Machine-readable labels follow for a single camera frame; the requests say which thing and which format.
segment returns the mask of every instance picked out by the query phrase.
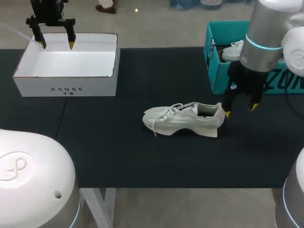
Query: shoe sole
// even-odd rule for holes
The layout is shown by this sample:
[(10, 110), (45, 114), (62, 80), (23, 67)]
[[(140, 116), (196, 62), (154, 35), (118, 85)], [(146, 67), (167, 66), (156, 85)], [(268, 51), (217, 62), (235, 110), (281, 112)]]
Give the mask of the shoe sole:
[[(149, 128), (151, 131), (153, 131), (152, 127), (146, 125), (145, 122), (143, 122), (144, 125)], [(180, 127), (175, 127), (175, 128), (171, 128), (171, 129), (168, 129), (168, 130), (161, 130), (161, 129), (154, 129), (154, 131), (158, 134), (162, 134), (162, 135), (173, 135), (174, 133), (176, 133), (177, 131), (179, 130), (182, 130), (182, 129), (189, 129), (189, 130), (192, 130), (194, 133), (198, 134), (198, 135), (201, 135), (201, 136), (206, 136), (206, 137), (212, 137), (212, 138), (217, 138), (218, 136), (218, 130), (217, 129), (210, 129), (210, 128), (180, 128)]]

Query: shoe on floor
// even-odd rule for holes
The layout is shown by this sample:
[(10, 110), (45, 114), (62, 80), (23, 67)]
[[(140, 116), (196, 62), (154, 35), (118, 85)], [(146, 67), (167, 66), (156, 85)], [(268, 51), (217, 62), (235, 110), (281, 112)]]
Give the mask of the shoe on floor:
[(156, 133), (172, 135), (180, 129), (190, 129), (196, 134), (217, 137), (225, 112), (222, 104), (175, 104), (170, 107), (150, 108), (144, 112), (143, 123)]
[(235, 43), (231, 43), (231, 47), (225, 48), (223, 50), (222, 58), (226, 62), (233, 62), (239, 60), (239, 55), (241, 54), (244, 41), (240, 40)]
[(99, 12), (102, 12), (102, 13), (110, 13), (110, 14), (115, 14), (116, 13), (116, 9), (113, 6), (109, 7), (109, 8), (103, 8), (102, 5), (97, 5), (95, 7), (95, 9)]

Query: cable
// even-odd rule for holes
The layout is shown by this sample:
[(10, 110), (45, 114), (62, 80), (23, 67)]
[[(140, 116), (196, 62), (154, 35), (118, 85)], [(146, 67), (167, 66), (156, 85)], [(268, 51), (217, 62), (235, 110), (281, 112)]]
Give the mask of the cable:
[(289, 76), (289, 73), (288, 73), (288, 72), (289, 72), (288, 70), (286, 70), (286, 71), (284, 72), (284, 74), (285, 74), (285, 99), (286, 99), (286, 102), (287, 102), (287, 104), (288, 104), (290, 110), (294, 113), (294, 115), (296, 115), (299, 119), (304, 120), (304, 115), (303, 115), (302, 113), (300, 113), (299, 111), (297, 111), (297, 110), (292, 106), (292, 104), (290, 103), (290, 100), (289, 100), (289, 98), (288, 98), (288, 93), (287, 93), (287, 81), (288, 81), (288, 76)]

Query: shoe heel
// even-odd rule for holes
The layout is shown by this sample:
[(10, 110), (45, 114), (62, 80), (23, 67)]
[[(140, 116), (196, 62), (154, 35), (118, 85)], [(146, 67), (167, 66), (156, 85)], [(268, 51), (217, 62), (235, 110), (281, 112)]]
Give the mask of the shoe heel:
[(216, 128), (193, 128), (191, 130), (194, 131), (196, 134), (206, 137), (217, 138), (218, 136), (218, 130)]

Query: black table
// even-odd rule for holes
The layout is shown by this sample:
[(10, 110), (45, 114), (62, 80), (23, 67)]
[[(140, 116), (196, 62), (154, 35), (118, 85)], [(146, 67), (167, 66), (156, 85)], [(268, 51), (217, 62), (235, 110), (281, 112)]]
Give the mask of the black table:
[[(22, 98), (11, 79), (20, 55), (0, 52), (0, 127), (56, 138), (82, 188), (279, 188), (304, 147), (304, 121), (284, 95), (265, 95), (253, 113), (240, 97), (216, 139), (146, 129), (148, 108), (222, 101), (210, 90), (200, 47), (122, 49), (116, 97), (67, 100)], [(290, 100), (304, 113), (304, 95)]]

